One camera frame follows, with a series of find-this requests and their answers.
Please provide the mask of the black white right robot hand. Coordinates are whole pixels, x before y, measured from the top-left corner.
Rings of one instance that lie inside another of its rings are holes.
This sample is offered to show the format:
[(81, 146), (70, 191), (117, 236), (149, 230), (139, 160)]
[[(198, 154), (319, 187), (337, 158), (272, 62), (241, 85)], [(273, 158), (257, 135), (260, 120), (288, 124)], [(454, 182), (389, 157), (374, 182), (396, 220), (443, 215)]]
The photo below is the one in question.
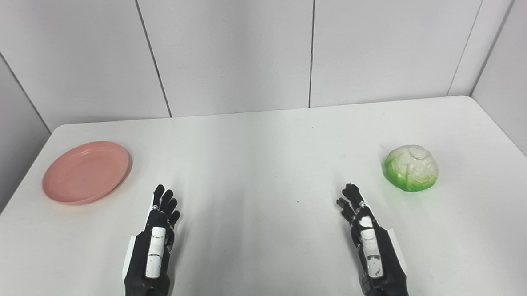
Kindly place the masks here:
[(406, 272), (390, 232), (379, 224), (359, 187), (348, 183), (342, 195), (336, 203), (350, 226), (351, 240), (362, 265), (360, 284), (364, 296), (410, 296)]

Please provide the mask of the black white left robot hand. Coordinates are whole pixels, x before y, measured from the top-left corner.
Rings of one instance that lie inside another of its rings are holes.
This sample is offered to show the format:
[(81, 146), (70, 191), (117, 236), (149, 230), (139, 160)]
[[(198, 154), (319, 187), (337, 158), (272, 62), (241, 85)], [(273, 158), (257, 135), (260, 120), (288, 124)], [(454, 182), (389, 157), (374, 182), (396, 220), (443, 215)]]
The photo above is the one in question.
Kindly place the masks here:
[(125, 296), (168, 296), (168, 276), (175, 224), (180, 218), (174, 192), (158, 185), (144, 229), (128, 245), (128, 265), (124, 268)]

